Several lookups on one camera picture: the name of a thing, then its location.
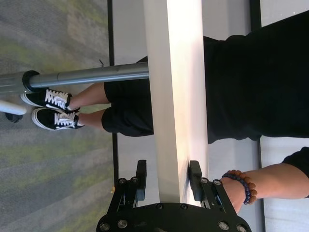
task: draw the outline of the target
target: white shoelace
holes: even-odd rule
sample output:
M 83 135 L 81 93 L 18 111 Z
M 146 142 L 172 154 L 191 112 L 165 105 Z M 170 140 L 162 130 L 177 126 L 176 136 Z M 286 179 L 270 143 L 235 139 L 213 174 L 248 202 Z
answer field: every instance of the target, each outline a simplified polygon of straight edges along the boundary
M 45 101 L 48 103 L 55 104 L 61 109 L 65 110 L 68 96 L 69 96 L 68 93 L 47 89 L 45 95 Z
M 75 128 L 74 117 L 76 113 L 72 112 L 69 114 L 66 113 L 55 113 L 55 125 L 58 125 L 56 129 L 68 129 Z

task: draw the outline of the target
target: gray metal bar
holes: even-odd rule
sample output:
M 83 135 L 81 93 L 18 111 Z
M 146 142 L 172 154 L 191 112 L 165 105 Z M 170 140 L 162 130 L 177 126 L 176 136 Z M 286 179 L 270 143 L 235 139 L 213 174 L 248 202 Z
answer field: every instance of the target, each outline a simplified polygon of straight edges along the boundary
M 147 78 L 149 78 L 148 63 L 143 62 L 62 73 L 39 74 L 31 77 L 29 84 L 32 88 L 42 88 Z
M 24 93 L 27 92 L 23 84 L 24 72 L 0 75 L 0 93 Z

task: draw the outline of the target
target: gray carpet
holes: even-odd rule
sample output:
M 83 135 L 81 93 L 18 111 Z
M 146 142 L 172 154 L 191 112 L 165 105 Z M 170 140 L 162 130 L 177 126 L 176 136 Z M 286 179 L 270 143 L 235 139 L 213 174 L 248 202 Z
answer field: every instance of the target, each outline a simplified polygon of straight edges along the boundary
M 0 0 L 0 74 L 94 68 L 99 59 L 108 65 L 106 0 Z M 18 95 L 0 99 L 25 105 Z M 0 112 L 0 231 L 93 232 L 112 197 L 112 136 L 45 131 L 32 109 L 16 124 Z

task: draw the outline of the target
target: bracelet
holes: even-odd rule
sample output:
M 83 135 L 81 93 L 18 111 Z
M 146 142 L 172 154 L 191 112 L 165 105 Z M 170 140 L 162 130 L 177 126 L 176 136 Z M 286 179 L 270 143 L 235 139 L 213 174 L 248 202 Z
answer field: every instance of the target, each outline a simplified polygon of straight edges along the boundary
M 245 187 L 246 199 L 243 202 L 244 204 L 253 204 L 256 201 L 256 186 L 251 182 L 251 179 L 247 177 L 245 173 L 242 173 L 239 170 L 232 170 L 225 173 L 222 177 L 228 177 L 230 179 L 237 180 Z

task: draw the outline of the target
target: metal pole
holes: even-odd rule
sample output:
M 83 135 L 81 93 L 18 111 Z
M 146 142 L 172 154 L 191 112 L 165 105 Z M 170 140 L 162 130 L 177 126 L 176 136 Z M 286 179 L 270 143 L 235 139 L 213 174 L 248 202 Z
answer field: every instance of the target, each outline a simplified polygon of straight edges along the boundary
M 90 84 L 149 78 L 148 63 L 136 63 L 54 74 L 39 74 L 29 80 L 33 88 Z
M 0 112 L 13 115 L 24 115 L 27 112 L 27 109 L 24 106 L 0 100 Z
M 149 78 L 148 63 L 39 74 L 35 71 L 0 75 L 0 93 L 30 93 L 38 88 Z

